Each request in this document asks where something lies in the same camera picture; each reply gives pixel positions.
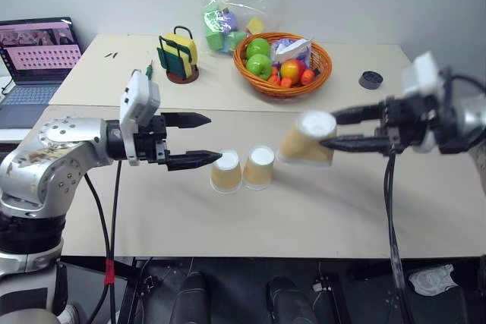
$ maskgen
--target yellow sponge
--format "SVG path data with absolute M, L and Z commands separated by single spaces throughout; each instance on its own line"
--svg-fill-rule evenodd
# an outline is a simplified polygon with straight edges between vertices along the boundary
M 188 51 L 191 53 L 191 64 L 197 64 L 197 49 L 194 40 L 187 37 L 179 36 L 178 34 L 174 33 L 167 33 L 166 38 L 174 41 L 175 43 L 178 43 L 182 47 L 187 48 Z
M 264 28 L 265 28 L 264 22 L 262 22 L 259 17 L 251 18 L 248 24 L 246 25 L 246 29 L 251 34 L 262 33 L 264 31 Z

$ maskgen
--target laptop keyboard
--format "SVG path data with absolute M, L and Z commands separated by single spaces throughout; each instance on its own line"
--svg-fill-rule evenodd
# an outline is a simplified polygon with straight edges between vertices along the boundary
M 3 105 L 49 104 L 58 87 L 15 87 Z

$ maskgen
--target black cable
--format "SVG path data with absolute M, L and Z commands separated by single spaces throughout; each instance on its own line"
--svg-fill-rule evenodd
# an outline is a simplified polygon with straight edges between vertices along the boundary
M 98 304 L 94 308 L 93 312 L 90 315 L 90 318 L 86 321 L 86 324 L 92 324 L 94 319 L 96 318 L 96 315 L 98 315 L 99 309 L 101 309 L 101 306 L 105 302 L 106 295 L 108 294 L 108 286 L 104 285 L 103 286 L 103 292 L 101 293 L 101 297 L 98 300 Z
M 86 180 L 86 183 L 88 184 L 88 187 L 91 190 L 91 193 L 93 194 L 94 200 L 96 201 L 96 207 L 98 208 L 98 213 L 99 213 L 99 220 L 101 221 L 101 228 L 103 230 L 103 238 L 105 240 L 105 249 L 106 249 L 106 256 L 108 257 L 110 254 L 110 247 L 109 247 L 109 240 L 108 240 L 108 229 L 106 228 L 106 220 L 105 220 L 105 215 L 103 214 L 103 207 L 101 206 L 101 201 L 99 200 L 98 193 L 96 192 L 96 189 L 93 186 L 93 183 L 90 180 L 90 177 L 88 174 L 84 174 L 84 179 Z M 101 293 L 101 296 L 99 297 L 98 304 L 95 306 L 93 312 L 90 315 L 90 318 L 87 320 L 87 324 L 91 324 L 94 319 L 96 318 L 96 315 L 98 315 L 99 309 L 101 309 L 101 306 L 105 302 L 106 295 L 108 294 L 108 286 L 103 287 L 103 292 Z
M 153 257 L 150 257 L 147 261 L 144 262 L 144 265 L 142 266 L 142 268 L 140 269 L 140 274 L 139 274 L 139 279 L 143 278 L 144 276 L 144 272 L 145 272 L 145 267 L 147 267 L 147 265 L 152 262 L 153 260 Z
M 91 190 L 91 193 L 93 194 L 94 200 L 96 201 L 96 207 L 98 208 L 99 213 L 99 220 L 101 221 L 101 228 L 103 230 L 103 238 L 105 240 L 106 256 L 109 256 L 110 248 L 108 240 L 108 229 L 106 228 L 106 220 L 105 214 L 103 214 L 103 207 L 101 206 L 101 201 L 99 200 L 98 193 L 96 192 L 96 189 L 94 188 L 93 183 L 91 182 L 91 179 L 87 173 L 84 174 L 84 178 L 86 180 L 86 183 L 88 184 L 88 187 Z
M 8 93 L 5 93 L 6 89 L 8 88 L 8 86 L 12 83 L 13 81 L 13 77 L 10 78 L 10 81 L 8 81 L 8 84 L 5 85 L 4 87 L 2 87 L 2 95 L 7 95 Z
M 398 244 L 396 242 L 395 227 L 393 226 L 393 175 L 395 172 L 396 154 L 390 153 L 390 158 L 385 170 L 383 180 L 383 192 L 385 196 L 385 207 L 388 217 L 388 237 L 390 239 L 390 262 L 392 266 L 393 281 L 399 297 L 400 310 L 405 324 L 415 324 L 412 310 L 406 296 L 405 276 L 403 274 L 402 261 L 399 255 Z
M 114 260 L 115 258 L 115 226 L 116 226 L 116 210 L 118 206 L 118 189 L 120 187 L 120 174 L 122 172 L 122 161 L 118 161 L 116 168 L 116 178 L 115 178 L 115 193 L 113 196 L 113 211 L 112 211 L 112 239 L 111 239 L 111 250 L 109 253 L 109 259 Z M 112 318 L 112 324 L 116 323 L 116 305 L 115 305 L 115 283 L 109 286 L 109 306 Z
M 476 89 L 480 90 L 482 93 L 486 94 L 486 86 L 481 81 L 476 80 L 474 77 L 462 75 L 462 74 L 454 74 L 451 76 L 452 81 L 454 80 L 461 80 L 470 85 L 473 85 Z

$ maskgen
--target wooden base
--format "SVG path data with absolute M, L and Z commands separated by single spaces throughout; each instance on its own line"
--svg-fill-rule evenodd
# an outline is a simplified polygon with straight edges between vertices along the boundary
M 199 77 L 199 69 L 195 64 L 193 64 L 191 67 L 192 67 L 192 75 L 190 77 L 183 79 L 182 77 L 173 74 L 172 72 L 166 72 L 167 78 L 171 80 L 173 83 L 192 83 L 194 80 L 196 80 Z

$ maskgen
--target laptop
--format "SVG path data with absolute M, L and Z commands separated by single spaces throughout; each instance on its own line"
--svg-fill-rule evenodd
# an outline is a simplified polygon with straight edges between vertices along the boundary
M 0 58 L 15 86 L 0 128 L 31 128 L 81 57 L 70 17 L 0 21 Z

